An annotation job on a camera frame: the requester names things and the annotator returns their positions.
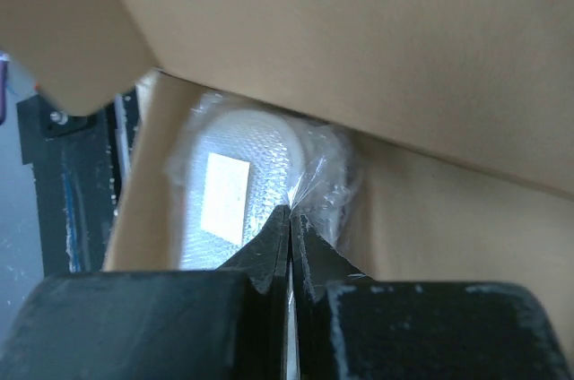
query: packaged item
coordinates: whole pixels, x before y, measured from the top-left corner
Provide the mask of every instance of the packaged item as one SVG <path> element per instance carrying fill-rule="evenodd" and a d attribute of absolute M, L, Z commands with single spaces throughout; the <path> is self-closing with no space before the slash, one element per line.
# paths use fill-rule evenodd
<path fill-rule="evenodd" d="M 332 246 L 360 179 L 342 127 L 213 92 L 191 111 L 167 165 L 180 269 L 217 268 L 277 205 L 305 213 Z"/>

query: gray floor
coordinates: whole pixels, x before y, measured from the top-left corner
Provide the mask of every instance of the gray floor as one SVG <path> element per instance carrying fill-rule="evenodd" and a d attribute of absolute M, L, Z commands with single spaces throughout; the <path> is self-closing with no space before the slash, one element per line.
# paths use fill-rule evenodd
<path fill-rule="evenodd" d="M 10 63 L 6 120 L 0 126 L 0 342 L 23 300 L 43 277 L 34 176 L 22 165 L 16 102 L 33 80 Z"/>

